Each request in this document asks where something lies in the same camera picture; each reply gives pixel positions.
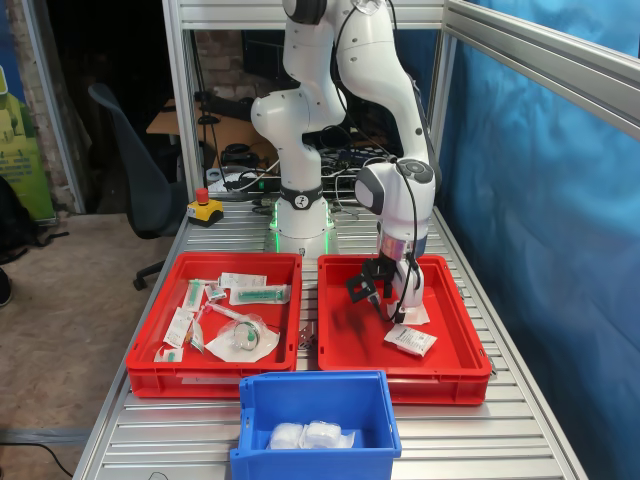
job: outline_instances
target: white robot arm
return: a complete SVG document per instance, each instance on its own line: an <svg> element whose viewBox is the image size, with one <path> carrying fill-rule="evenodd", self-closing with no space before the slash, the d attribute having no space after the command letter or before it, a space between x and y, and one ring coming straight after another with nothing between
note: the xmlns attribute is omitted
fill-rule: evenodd
<svg viewBox="0 0 640 480"><path fill-rule="evenodd" d="M357 176L356 198L378 216L380 255L350 281L351 296L378 307L373 281L384 279L385 297L393 286L400 299L390 306L393 320L424 323L424 282L416 258L425 250L436 180L424 114L396 55L386 0L283 0L283 6L289 17L284 66L300 87L258 99L252 110L256 129L280 154L277 228L292 238L311 238L326 228L320 156L302 143L302 134L345 117L345 100L329 75L336 43L345 87L391 112L403 149L400 160L367 166Z"/></svg>

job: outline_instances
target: black chair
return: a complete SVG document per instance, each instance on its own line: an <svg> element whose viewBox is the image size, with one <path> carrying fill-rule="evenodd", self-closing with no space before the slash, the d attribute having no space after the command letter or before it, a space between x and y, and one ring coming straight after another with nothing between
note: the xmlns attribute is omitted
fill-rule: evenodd
<svg viewBox="0 0 640 480"><path fill-rule="evenodd" d="M97 83L89 87L89 95L109 110L113 120L127 173L127 218L131 228L143 239L175 236L187 209L186 184L168 182L109 87ZM174 149L176 162L179 153L179 149ZM133 281L136 290L146 288L144 277L159 273L163 265L164 261L137 272Z"/></svg>

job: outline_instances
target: aluminum table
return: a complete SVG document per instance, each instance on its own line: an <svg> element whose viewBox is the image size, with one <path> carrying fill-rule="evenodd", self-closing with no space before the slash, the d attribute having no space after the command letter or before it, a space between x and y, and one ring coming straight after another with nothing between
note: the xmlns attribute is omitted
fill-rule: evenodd
<svg viewBox="0 0 640 480"><path fill-rule="evenodd" d="M226 203L211 228L183 223L151 294L140 329L178 254L260 252L270 218L247 203ZM335 216L341 253L375 253L375 216ZM586 479L531 373L491 306L440 212L430 220L428 254L443 256L494 365L478 407L396 406L402 457L394 480ZM317 319L317 265L303 262L298 369L316 368L307 349ZM109 390L76 470L75 480L231 479L229 450L240 432L240 405L206 399L139 399L124 362Z"/></svg>

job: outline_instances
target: red plastic crate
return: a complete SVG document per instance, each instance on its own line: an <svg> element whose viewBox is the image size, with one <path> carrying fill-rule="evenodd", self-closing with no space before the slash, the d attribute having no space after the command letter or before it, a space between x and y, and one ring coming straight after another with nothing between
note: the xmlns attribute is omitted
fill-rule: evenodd
<svg viewBox="0 0 640 480"><path fill-rule="evenodd" d="M394 403L468 404L484 401L491 364L442 257L418 260L430 323L411 325L438 338L424 358L385 342L393 328L367 301L353 304L346 281L366 255L318 260L318 365L322 370L384 370ZM383 300L382 311L393 300Z"/></svg>
<svg viewBox="0 0 640 480"><path fill-rule="evenodd" d="M227 363L205 349L201 354L186 346L180 363L155 363L156 352L177 307L182 306L190 279L217 279L221 273L266 275L267 285L291 285L291 300L285 305L229 307L240 313L255 313L274 331L278 346L256 363ZM293 371L298 355L302 257L267 253L183 253L158 293L126 364L133 393L139 397L239 398L243 377L265 372ZM220 302L229 306L228 300ZM200 324L205 344L213 340L230 319L218 312L203 315Z"/></svg>

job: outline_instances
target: poster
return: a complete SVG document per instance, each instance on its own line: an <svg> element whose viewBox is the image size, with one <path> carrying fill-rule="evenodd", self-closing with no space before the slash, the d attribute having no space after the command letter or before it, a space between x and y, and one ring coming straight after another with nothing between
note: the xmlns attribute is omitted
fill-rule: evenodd
<svg viewBox="0 0 640 480"><path fill-rule="evenodd" d="M55 216L25 104L4 0L0 0L0 175L34 220Z"/></svg>

